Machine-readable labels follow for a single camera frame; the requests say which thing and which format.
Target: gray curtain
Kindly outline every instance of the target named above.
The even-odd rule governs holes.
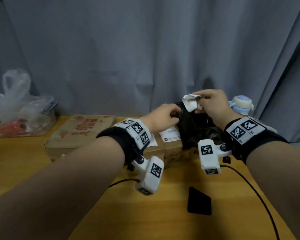
[[[37,89],[64,115],[141,116],[219,88],[300,137],[300,0],[3,2]]]

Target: plastic bag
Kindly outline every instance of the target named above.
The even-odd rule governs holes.
[[[39,136],[56,123],[52,96],[29,94],[31,78],[25,71],[8,70],[0,93],[0,137]]]

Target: wooden table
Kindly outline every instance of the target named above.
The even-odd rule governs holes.
[[[0,195],[50,164],[44,143],[64,122],[42,137],[0,139]],[[247,167],[232,159],[260,192],[276,222],[281,240],[295,239],[282,218],[256,185]],[[114,181],[136,177],[122,170]],[[212,198],[212,216],[187,212],[189,187]],[[75,239],[224,239],[275,240],[269,216],[244,180],[228,168],[221,175],[207,176],[198,160],[164,171],[158,192],[145,197],[124,182],[107,190],[70,237]]]

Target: paper label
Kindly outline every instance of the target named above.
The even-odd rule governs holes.
[[[156,146],[158,146],[158,143],[155,139],[154,134],[151,134],[150,144],[148,145],[148,147],[156,147]]]
[[[164,142],[181,140],[180,133],[174,126],[170,127],[169,129],[163,132],[160,132],[160,136]]]

